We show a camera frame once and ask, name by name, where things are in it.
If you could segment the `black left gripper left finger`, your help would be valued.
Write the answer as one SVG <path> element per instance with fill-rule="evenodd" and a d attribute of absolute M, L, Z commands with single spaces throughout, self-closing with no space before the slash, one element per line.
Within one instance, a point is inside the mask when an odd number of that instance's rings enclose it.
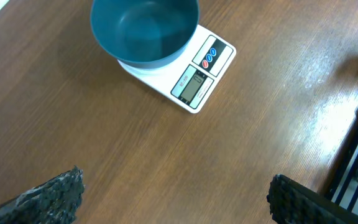
<path fill-rule="evenodd" d="M 0 204 L 0 223 L 73 223 L 84 191 L 83 171 L 74 167 Z"/>

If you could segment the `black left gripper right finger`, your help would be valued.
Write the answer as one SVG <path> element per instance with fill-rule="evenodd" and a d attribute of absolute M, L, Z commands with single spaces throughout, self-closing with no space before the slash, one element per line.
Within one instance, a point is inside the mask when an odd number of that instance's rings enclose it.
<path fill-rule="evenodd" d="M 273 177 L 267 202 L 278 224 L 358 224 L 358 215 L 282 174 Z"/>

